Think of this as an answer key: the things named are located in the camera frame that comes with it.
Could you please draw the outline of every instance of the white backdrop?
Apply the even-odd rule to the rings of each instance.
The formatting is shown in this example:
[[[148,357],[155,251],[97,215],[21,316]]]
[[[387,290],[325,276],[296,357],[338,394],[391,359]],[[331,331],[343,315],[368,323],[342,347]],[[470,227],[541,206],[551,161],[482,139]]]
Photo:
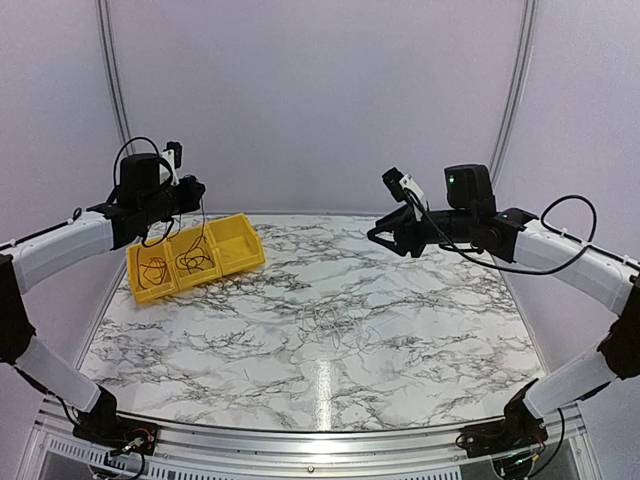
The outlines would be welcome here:
[[[0,243],[106,199],[119,140],[94,3],[0,2]],[[123,257],[86,260],[26,297],[38,336],[68,360]],[[0,365],[0,478],[13,479],[40,394]]]
[[[540,2],[533,58],[496,196],[540,213],[566,193],[599,213],[596,243],[640,257],[640,8],[637,2]],[[550,216],[585,236],[586,207]],[[604,338],[615,320],[557,280],[510,279],[554,370]],[[640,379],[618,382],[582,411],[603,478],[640,478]]]
[[[487,163],[524,2],[112,3],[134,134],[175,139],[209,211],[381,213],[411,172]]]

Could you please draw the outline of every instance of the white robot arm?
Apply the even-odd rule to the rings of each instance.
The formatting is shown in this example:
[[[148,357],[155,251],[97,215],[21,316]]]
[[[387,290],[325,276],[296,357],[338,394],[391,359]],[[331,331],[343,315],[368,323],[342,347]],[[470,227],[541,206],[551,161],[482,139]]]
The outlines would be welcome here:
[[[499,422],[465,427],[461,448],[478,457],[535,444],[548,438],[542,417],[576,400],[586,400],[617,379],[640,375],[640,266],[558,230],[517,208],[497,212],[489,173],[483,165],[445,169],[447,199],[452,210],[429,211],[422,190],[408,175],[391,169],[384,183],[396,201],[406,206],[376,222],[370,240],[399,255],[419,257],[426,244],[439,243],[464,258],[512,273],[552,275],[586,293],[618,315],[607,337],[542,380],[533,380],[505,406]],[[595,209],[588,200],[580,198]],[[470,243],[462,249],[457,243]],[[494,257],[529,269],[501,267],[472,258],[469,252],[488,251]],[[502,478],[524,478],[529,470],[502,472]]]
[[[74,435],[113,447],[122,447],[121,439],[140,425],[119,418],[111,393],[36,336],[22,295],[85,258],[117,250],[138,237],[144,245],[150,225],[173,223],[172,216],[200,207],[204,185],[193,176],[177,177],[180,144],[170,142],[162,153],[146,137],[133,138],[127,144],[139,139],[152,143],[155,152],[122,159],[120,183],[107,202],[84,212],[77,209],[66,222],[0,246],[0,362],[12,365],[34,388],[61,399],[65,409],[66,403],[75,407],[79,413]],[[120,153],[114,165],[114,184]],[[153,430],[154,426],[145,424],[144,428]],[[145,453],[152,449],[152,444],[147,445]]]

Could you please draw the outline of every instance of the black arm joint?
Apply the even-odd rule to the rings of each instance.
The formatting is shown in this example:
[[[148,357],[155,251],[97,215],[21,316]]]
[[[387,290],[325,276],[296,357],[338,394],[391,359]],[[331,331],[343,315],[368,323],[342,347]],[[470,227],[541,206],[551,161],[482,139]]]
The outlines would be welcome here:
[[[0,255],[0,292],[0,362],[14,365],[36,329],[29,323],[11,255]]]
[[[622,380],[640,375],[640,279],[633,279],[627,304],[598,346],[607,365]]]

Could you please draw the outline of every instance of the white marble surface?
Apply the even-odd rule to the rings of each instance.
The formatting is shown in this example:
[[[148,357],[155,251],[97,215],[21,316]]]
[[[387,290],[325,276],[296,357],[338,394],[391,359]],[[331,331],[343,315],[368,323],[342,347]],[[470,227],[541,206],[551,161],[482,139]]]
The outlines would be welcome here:
[[[374,218],[250,221],[267,258],[255,271],[146,306],[122,281],[82,366],[121,409],[260,429],[394,429],[500,414],[542,375],[497,273],[436,247],[397,257],[366,239]]]

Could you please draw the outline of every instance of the yellow bin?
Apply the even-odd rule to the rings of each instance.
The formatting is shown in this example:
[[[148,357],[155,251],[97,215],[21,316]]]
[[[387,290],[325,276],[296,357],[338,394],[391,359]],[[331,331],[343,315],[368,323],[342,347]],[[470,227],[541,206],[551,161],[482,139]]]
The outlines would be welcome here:
[[[224,275],[265,263],[260,237],[244,213],[213,220],[207,228],[220,251]]]
[[[244,213],[182,230],[127,249],[129,286],[136,302],[188,290],[265,263],[260,237]]]

